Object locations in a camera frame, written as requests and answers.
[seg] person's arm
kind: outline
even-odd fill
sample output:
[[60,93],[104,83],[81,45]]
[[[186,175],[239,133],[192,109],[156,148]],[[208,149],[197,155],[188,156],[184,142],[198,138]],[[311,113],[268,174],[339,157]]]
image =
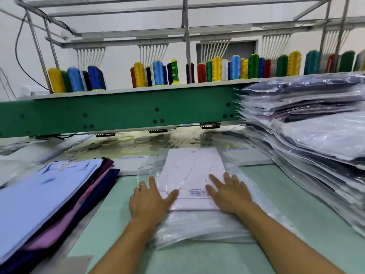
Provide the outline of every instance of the person's arm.
[[179,191],[174,190],[162,199],[155,179],[149,179],[150,189],[144,182],[134,189],[129,202],[132,219],[120,238],[95,265],[90,274],[133,274],[139,258],[158,223],[176,200]]
[[224,174],[225,184],[209,176],[218,192],[206,189],[216,205],[224,212],[236,214],[251,231],[277,274],[344,274],[342,270],[311,248],[296,235],[269,217],[251,199],[236,175]]

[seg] yellow thread spool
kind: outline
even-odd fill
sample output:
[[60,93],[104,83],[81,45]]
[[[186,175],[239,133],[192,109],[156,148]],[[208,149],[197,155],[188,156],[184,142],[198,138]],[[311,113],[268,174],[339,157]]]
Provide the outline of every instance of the yellow thread spool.
[[136,87],[145,87],[146,86],[146,76],[144,75],[144,66],[140,62],[136,62],[133,65],[134,68],[134,77],[136,79]]
[[287,76],[299,75],[300,61],[302,60],[302,55],[299,51],[293,51],[288,57],[288,73]]
[[49,79],[54,93],[65,93],[66,87],[62,78],[61,70],[57,68],[48,69]]
[[222,80],[222,59],[214,57],[212,62],[213,68],[213,82]]
[[240,79],[244,78],[244,58],[241,58],[241,71],[240,71]]
[[249,59],[244,60],[244,79],[248,79],[249,75]]

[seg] green table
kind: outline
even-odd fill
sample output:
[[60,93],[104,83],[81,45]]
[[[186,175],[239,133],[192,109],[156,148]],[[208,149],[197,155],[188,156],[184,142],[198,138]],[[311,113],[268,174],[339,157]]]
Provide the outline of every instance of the green table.
[[[290,180],[277,166],[246,166],[272,202],[289,218],[306,242],[347,274],[365,269],[365,239],[335,212]],[[136,176],[122,177],[90,221],[68,256],[93,255],[89,270],[112,246],[130,220],[129,197]],[[137,273],[273,274],[257,244],[183,241],[162,250],[147,249]]]

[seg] forearm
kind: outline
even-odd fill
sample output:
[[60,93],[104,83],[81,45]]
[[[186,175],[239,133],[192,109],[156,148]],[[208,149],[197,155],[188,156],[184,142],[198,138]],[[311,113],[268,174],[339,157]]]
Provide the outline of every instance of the forearm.
[[269,217],[257,204],[237,214],[258,241],[277,274],[344,274],[324,256]]
[[153,233],[153,228],[137,219],[124,232],[90,274],[134,274],[139,258]]

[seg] green machine beam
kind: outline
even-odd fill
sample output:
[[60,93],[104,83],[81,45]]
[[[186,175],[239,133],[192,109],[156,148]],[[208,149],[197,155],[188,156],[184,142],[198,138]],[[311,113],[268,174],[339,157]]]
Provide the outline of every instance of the green machine beam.
[[238,120],[235,85],[0,102],[0,137]]

